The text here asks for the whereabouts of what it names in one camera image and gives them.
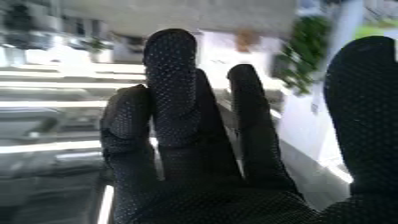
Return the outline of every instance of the green leaves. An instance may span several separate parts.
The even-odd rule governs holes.
[[[284,64],[280,79],[286,87],[296,90],[298,95],[309,93],[309,87],[314,83],[311,73],[316,71],[325,57],[328,31],[330,22],[321,16],[302,17],[295,23],[282,55],[277,55],[275,58]]]

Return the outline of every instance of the white wall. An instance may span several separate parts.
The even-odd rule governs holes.
[[[341,4],[339,17],[336,18],[330,35],[330,49],[327,63],[353,39],[355,29],[362,22],[362,0]],[[337,142],[332,122],[323,100],[323,85],[312,86],[311,94],[304,97],[289,95],[284,101],[282,119],[279,122],[279,137],[282,141],[304,152],[312,160],[321,162],[339,157]]]
[[[204,31],[199,47],[199,67],[206,71],[213,88],[229,86],[227,71],[236,64],[252,64],[263,83],[270,76],[272,54],[279,51],[277,38],[261,37],[259,43],[250,48],[250,53],[236,51],[236,36],[231,33]]]

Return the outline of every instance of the floor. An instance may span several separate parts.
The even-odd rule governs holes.
[[[99,223],[112,175],[101,160],[97,121],[115,89],[144,82],[142,72],[140,65],[96,65],[85,73],[62,72],[55,65],[0,69],[0,224]],[[215,93],[232,138],[231,96],[227,91]],[[266,96],[277,122],[282,93],[266,91]],[[289,163],[302,167],[288,168],[311,170],[304,157],[293,161],[295,153],[288,152]],[[307,191],[312,177],[291,175]],[[314,204],[327,206],[336,198],[316,199]]]

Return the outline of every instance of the black glove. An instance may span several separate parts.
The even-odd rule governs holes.
[[[376,220],[380,223],[396,223],[396,200],[391,198],[394,187],[387,187],[387,197],[380,189],[380,186],[396,184],[396,177],[387,180],[371,176],[373,179],[366,184],[373,183],[376,186],[371,187],[373,191],[353,190],[346,202],[330,206],[321,213],[307,207],[280,162],[270,106],[257,75],[248,65],[238,65],[229,72],[232,112],[243,151],[241,177],[215,96],[206,75],[195,69],[193,62],[192,35],[177,29],[158,32],[149,38],[144,51],[147,88],[137,86],[119,91],[110,99],[101,120],[103,155],[115,175],[115,223],[289,224],[375,223]],[[367,158],[362,155],[371,151],[367,146],[360,145],[357,158],[348,155],[355,154],[359,134],[350,129],[353,142],[341,136],[346,131],[341,122],[351,124],[362,116],[362,108],[355,106],[357,101],[348,103],[348,99],[360,97],[362,92],[353,92],[350,97],[341,97],[344,91],[355,87],[353,81],[359,80],[355,77],[344,78],[344,74],[336,72],[327,82],[328,107],[343,156],[351,160],[346,164],[350,164],[353,179],[362,175],[362,171],[367,172],[371,169],[364,169],[359,165],[359,159]],[[350,110],[348,120],[341,118],[344,117],[341,110]],[[149,144],[151,116],[161,157],[161,177],[156,174]],[[392,147],[382,150],[392,153]],[[391,168],[392,162],[389,161],[389,165],[367,161],[364,163],[376,169],[378,166]],[[360,189],[360,183],[353,185],[355,189]]]

